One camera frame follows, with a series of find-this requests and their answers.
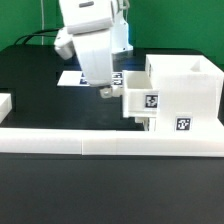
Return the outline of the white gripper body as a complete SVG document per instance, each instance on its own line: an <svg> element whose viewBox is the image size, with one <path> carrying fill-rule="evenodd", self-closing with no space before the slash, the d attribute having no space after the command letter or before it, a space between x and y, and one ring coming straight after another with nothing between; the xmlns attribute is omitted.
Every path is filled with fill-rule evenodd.
<svg viewBox="0 0 224 224"><path fill-rule="evenodd" d="M87 78L99 76L103 80L110 79L113 60L109 29L73 35L66 28L61 28L54 41L54 48L64 60L76 55Z"/></svg>

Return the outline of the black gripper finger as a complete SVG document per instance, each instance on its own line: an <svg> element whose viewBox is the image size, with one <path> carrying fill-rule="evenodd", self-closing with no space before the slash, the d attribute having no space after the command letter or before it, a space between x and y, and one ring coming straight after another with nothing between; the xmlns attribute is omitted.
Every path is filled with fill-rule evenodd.
<svg viewBox="0 0 224 224"><path fill-rule="evenodd" d="M111 86L102 86L99 88L100 96L104 99L111 98L113 96L113 89Z"/></svg>

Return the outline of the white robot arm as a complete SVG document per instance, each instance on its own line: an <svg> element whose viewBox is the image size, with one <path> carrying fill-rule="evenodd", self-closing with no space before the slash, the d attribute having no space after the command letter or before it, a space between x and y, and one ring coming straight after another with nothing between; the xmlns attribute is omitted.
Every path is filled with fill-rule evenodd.
<svg viewBox="0 0 224 224"><path fill-rule="evenodd" d="M54 48L64 59L77 56L82 72L102 98L119 97L113 85L113 59L130 55L129 24L123 16L129 0L59 0L64 27Z"/></svg>

